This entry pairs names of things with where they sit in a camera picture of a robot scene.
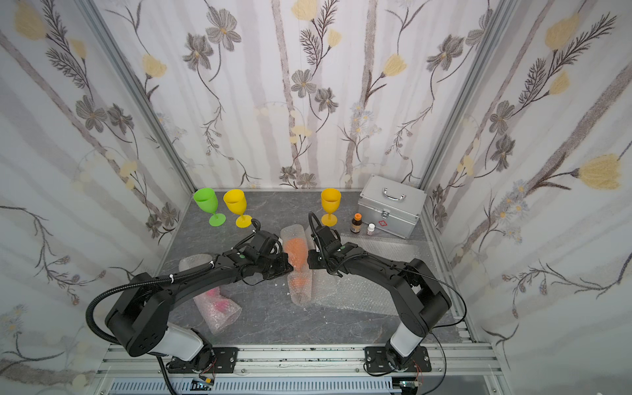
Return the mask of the yellow glass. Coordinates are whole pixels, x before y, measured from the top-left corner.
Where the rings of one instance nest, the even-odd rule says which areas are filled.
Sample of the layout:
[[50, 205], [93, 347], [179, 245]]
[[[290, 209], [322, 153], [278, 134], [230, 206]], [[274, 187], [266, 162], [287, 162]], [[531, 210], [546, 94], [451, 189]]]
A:
[[240, 189], [232, 189], [226, 192], [223, 196], [223, 201], [229, 211], [237, 218], [235, 225], [241, 229], [248, 228], [252, 225], [252, 217], [245, 213], [247, 208], [247, 200], [245, 193]]

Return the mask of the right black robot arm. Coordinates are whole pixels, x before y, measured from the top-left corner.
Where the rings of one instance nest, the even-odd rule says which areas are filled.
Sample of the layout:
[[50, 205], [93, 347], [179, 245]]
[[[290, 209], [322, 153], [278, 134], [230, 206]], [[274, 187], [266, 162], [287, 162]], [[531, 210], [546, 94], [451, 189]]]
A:
[[452, 307], [447, 282], [437, 279], [428, 266], [415, 258], [408, 263], [369, 253], [354, 243], [342, 243], [339, 233], [310, 212], [309, 228], [315, 248], [307, 263], [331, 276], [359, 276], [390, 294], [400, 325], [386, 342], [384, 356], [391, 371], [406, 370], [421, 341]]

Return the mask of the orange glass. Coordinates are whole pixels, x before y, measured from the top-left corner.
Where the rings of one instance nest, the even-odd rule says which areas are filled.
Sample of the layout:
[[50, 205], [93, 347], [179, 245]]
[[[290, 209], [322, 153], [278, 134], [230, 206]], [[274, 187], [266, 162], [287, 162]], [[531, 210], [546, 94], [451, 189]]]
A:
[[301, 225], [283, 228], [281, 241], [288, 262], [293, 267], [287, 275], [291, 300], [297, 306], [306, 307], [312, 301], [313, 276], [308, 265], [309, 247], [304, 228]]

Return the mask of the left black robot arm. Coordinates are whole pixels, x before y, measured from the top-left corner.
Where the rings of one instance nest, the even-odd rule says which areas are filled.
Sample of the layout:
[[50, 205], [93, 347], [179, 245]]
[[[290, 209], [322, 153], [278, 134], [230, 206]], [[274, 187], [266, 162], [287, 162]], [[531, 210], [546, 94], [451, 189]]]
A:
[[123, 347], [129, 356], [156, 357], [170, 393], [171, 373], [199, 374], [217, 370], [218, 356], [195, 329], [170, 323], [171, 311], [201, 294], [260, 275], [262, 281], [293, 271], [277, 235], [253, 232], [224, 253], [182, 272], [164, 276], [141, 273], [129, 283], [96, 296], [87, 306], [87, 327], [102, 340]]

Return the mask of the green plastic wine glass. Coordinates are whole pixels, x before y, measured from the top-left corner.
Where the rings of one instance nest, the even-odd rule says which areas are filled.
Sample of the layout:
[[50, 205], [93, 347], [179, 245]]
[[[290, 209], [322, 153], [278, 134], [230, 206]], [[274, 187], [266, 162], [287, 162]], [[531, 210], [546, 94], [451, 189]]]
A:
[[225, 223], [225, 215], [218, 213], [219, 202], [213, 189], [203, 188], [194, 193], [194, 202], [207, 214], [210, 214], [209, 225], [213, 227], [221, 226]]

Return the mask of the amber glass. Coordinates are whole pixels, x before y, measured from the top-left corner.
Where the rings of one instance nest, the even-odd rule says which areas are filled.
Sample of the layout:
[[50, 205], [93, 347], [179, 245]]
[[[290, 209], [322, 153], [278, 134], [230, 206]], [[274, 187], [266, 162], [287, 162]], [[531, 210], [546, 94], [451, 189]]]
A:
[[334, 227], [337, 225], [337, 217], [335, 212], [339, 209], [342, 201], [342, 194], [337, 189], [324, 189], [321, 194], [322, 207], [324, 215], [321, 217], [321, 223], [325, 226]]

